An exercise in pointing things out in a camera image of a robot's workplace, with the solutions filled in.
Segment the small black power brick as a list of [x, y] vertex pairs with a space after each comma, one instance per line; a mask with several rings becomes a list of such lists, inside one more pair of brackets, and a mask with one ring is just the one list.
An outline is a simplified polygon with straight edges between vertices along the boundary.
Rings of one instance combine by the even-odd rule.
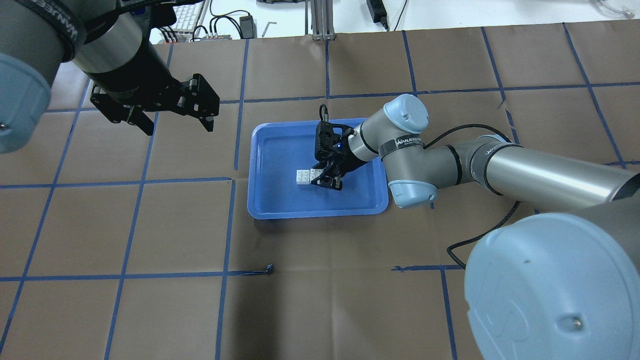
[[256, 38], [256, 21], [252, 15], [247, 14], [245, 16], [240, 16], [238, 19], [238, 25], [240, 27], [240, 36], [242, 39]]

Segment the white block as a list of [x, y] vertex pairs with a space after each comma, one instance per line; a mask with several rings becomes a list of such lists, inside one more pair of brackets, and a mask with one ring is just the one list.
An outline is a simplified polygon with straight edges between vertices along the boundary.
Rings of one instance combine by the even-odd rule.
[[311, 170], [297, 170], [295, 171], [295, 183], [298, 186], [308, 186], [311, 184]]
[[322, 169], [312, 168], [309, 170], [308, 180], [311, 184], [316, 182], [316, 179], [319, 178], [323, 173]]

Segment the aluminium frame post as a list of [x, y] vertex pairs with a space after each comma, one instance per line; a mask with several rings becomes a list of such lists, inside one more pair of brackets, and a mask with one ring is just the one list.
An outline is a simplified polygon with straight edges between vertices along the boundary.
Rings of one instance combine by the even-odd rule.
[[313, 41], [333, 41], [334, 29], [333, 0], [305, 0], [305, 28], [310, 30]]

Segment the black power adapter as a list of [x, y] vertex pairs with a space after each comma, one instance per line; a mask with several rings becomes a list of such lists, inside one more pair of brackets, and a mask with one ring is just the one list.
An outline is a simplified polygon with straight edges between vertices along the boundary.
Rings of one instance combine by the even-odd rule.
[[372, 22], [374, 24], [381, 25], [386, 31], [388, 31], [389, 19], [384, 2], [382, 0], [366, 0], [365, 3]]

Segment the white keyboard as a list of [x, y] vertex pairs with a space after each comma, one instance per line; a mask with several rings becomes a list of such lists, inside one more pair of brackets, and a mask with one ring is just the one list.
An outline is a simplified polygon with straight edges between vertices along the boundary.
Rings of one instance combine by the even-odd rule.
[[204, 22], [209, 6], [210, 0], [175, 6], [173, 8], [175, 20], [162, 27], [173, 30], [176, 34], [191, 34], [197, 26], [201, 26]]

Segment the blue plastic tray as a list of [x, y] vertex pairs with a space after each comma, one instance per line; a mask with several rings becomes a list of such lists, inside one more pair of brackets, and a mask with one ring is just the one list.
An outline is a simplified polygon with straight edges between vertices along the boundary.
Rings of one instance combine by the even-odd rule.
[[384, 165], [375, 158], [348, 173], [337, 191], [298, 184], [315, 166], [317, 120], [263, 123], [250, 141], [247, 211], [258, 220], [377, 215], [390, 203]]

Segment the brown cardboard table cover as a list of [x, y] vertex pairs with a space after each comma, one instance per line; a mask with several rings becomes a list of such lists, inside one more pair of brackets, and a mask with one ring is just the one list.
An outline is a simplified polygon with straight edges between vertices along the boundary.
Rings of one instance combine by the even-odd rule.
[[1, 189], [3, 360], [480, 360], [446, 246], [512, 206], [254, 219], [263, 123], [368, 117], [402, 93], [426, 142], [493, 126], [523, 146], [639, 170], [639, 21], [309, 36], [250, 46], [231, 177]]

